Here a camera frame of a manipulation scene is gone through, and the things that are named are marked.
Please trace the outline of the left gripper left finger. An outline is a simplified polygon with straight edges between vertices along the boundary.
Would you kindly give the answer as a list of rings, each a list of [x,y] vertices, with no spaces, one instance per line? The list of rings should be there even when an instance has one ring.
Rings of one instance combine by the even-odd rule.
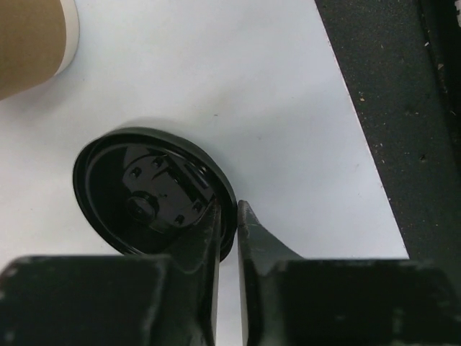
[[[3,345],[214,345],[220,208],[162,254],[20,257],[1,273]]]

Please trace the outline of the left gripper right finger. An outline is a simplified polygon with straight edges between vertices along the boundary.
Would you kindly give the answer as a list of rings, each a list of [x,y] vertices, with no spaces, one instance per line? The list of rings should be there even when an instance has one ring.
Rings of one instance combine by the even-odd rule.
[[[238,203],[245,345],[458,345],[445,273],[409,259],[306,259]]]

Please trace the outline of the black plastic cup lid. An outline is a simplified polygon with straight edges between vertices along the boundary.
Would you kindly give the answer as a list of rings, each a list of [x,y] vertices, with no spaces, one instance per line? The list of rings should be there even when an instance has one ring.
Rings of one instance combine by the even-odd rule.
[[[144,127],[119,128],[82,148],[73,191],[85,219],[122,254],[156,254],[221,208],[220,257],[233,246],[237,201],[223,170],[199,146]]]

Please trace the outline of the brown paper coffee cup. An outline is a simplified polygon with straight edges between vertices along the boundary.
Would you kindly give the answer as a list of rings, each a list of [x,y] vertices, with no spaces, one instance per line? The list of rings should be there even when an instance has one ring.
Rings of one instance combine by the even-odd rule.
[[[1,99],[43,84],[72,62],[80,36],[74,0],[1,2]]]

